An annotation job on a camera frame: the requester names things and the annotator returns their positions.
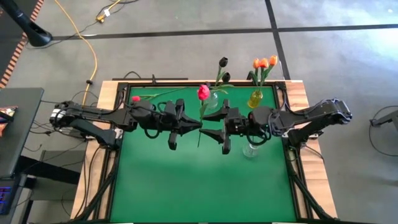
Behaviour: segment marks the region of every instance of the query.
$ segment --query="floor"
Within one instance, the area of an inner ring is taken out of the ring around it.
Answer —
[[[59,1],[80,29],[110,3]],[[44,1],[36,22],[57,40],[75,32],[53,0]],[[140,0],[84,34],[91,34],[88,38],[98,58],[91,89],[95,94],[103,80],[131,70],[143,77],[214,78],[221,57],[229,58],[231,76],[243,79],[253,58],[277,54],[281,67],[271,79],[303,80],[310,104],[337,97],[354,114],[349,125],[329,127],[320,137],[338,216],[369,223],[398,219],[398,157],[376,152],[368,136],[369,119],[376,111],[397,105],[398,2]],[[3,35],[0,40],[3,45],[14,41]],[[28,48],[21,53],[8,88],[42,87],[44,99],[50,101],[69,100],[85,88],[94,63],[84,42],[71,39],[47,49]],[[94,101],[89,96],[88,103]],[[37,121],[45,123],[51,110],[52,105],[43,103]],[[373,129],[372,134],[380,150],[398,154],[392,125]],[[42,149],[59,151],[76,143],[65,136],[31,134],[26,146],[42,144]],[[29,221],[68,220],[59,199],[35,202]],[[66,203],[70,211],[72,201]]]

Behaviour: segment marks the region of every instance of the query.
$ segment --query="green table surface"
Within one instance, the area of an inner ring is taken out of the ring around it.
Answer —
[[[131,95],[163,93],[175,88],[132,88]],[[162,95],[151,102],[179,98],[185,113],[199,120],[198,88]],[[225,98],[231,107],[247,115],[253,87],[228,88],[219,93],[218,108]],[[262,105],[275,108],[271,87],[264,87]],[[203,122],[203,128],[221,129],[222,123]],[[292,194],[280,138],[261,146],[248,159],[242,148],[246,137],[231,137],[231,152],[192,131],[177,138],[177,150],[167,145],[163,132],[149,139],[140,128],[125,133],[111,210],[111,222],[291,222],[295,221]]]

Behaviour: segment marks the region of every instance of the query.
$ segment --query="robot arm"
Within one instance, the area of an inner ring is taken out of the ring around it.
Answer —
[[[148,138],[156,138],[162,131],[170,132],[169,148],[176,150],[177,135],[184,135],[201,128],[201,122],[189,118],[185,114],[183,99],[174,104],[165,102],[163,111],[156,111],[155,105],[149,101],[137,101],[125,108],[104,110],[82,106],[72,101],[55,105],[50,117],[54,128],[73,127],[82,133],[96,138],[100,146],[118,149],[123,131],[131,132],[139,125]],[[89,121],[110,123],[116,128],[101,129]],[[154,136],[147,130],[156,130]]]
[[[239,112],[239,108],[230,108],[229,101],[224,100],[223,107],[215,113],[206,115],[204,120],[220,121],[224,119],[223,130],[200,129],[199,131],[223,144],[222,153],[231,150],[230,135],[246,136],[253,145],[264,144],[271,136],[282,136],[287,133],[291,146],[301,148],[309,136],[322,133],[322,129],[333,124],[346,124],[351,121],[352,114],[344,101],[337,99],[323,100],[315,106],[299,111],[280,111],[260,106],[247,117]],[[301,129],[293,129],[295,125],[308,123]],[[262,139],[254,142],[250,137]]]

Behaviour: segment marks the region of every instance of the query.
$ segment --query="glass vase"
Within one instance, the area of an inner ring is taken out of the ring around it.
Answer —
[[[207,103],[207,110],[213,110],[217,107],[218,105],[218,95],[217,92],[211,92],[209,98],[205,100],[205,103]]]
[[[242,151],[244,156],[248,158],[257,157],[259,154],[259,146],[253,146],[252,144],[245,145]]]
[[[261,100],[262,100],[262,91],[254,90],[254,92],[252,92],[250,95],[250,99],[248,101],[248,106],[250,108],[256,108],[260,105]]]

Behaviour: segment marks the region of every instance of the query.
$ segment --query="desk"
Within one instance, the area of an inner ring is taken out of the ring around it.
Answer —
[[[206,80],[192,80],[192,81],[180,81],[181,83],[204,83]],[[118,89],[119,83],[126,83],[127,81],[108,81],[103,82],[103,86],[101,88],[101,93],[99,95],[98,107],[105,109],[113,109],[115,106],[116,100],[116,92]],[[138,80],[138,81],[128,81],[129,83],[150,83],[150,81]],[[158,83],[176,83],[177,81],[158,81]],[[239,80],[234,82],[248,82],[246,80]],[[304,85],[301,81],[286,81],[285,82],[287,88],[287,94],[289,98],[290,107],[293,110],[299,110],[302,108],[308,107],[307,96],[305,94]],[[108,124],[96,123],[97,126],[101,128],[109,128]],[[320,152],[318,142],[315,140],[310,140],[307,143],[310,147],[316,149]],[[93,160],[92,169],[91,169],[91,178],[90,178],[90,189],[88,191],[88,201],[95,195],[98,190],[98,186],[101,179],[101,170],[103,168],[104,159],[105,159],[105,151],[100,150],[97,152],[96,156],[93,158],[93,154],[98,148],[98,144],[96,142],[89,142],[86,150],[86,164],[89,164],[91,160]],[[114,153],[108,156],[108,171],[110,170],[113,164]],[[305,180],[307,182],[307,187],[312,195],[315,197],[317,202],[323,207],[323,209],[329,213],[331,216],[336,216],[336,211],[333,203],[333,199],[331,197],[331,192],[328,184],[328,179],[325,172],[325,167],[323,165],[322,160],[312,154],[309,151],[302,150],[301,151],[302,158],[302,167],[303,173],[305,175]],[[78,185],[78,189],[76,192],[75,203],[72,209],[71,218],[76,216],[76,213],[79,211],[79,208],[84,201],[85,187],[84,187],[84,179],[83,175],[80,176],[80,181]],[[299,190],[297,192],[297,202],[299,207],[299,216],[302,218],[307,217],[305,211],[305,202],[302,197],[302,194]],[[98,210],[98,218],[109,217],[109,212],[107,212],[107,204],[109,198],[109,188],[103,195],[102,203]]]

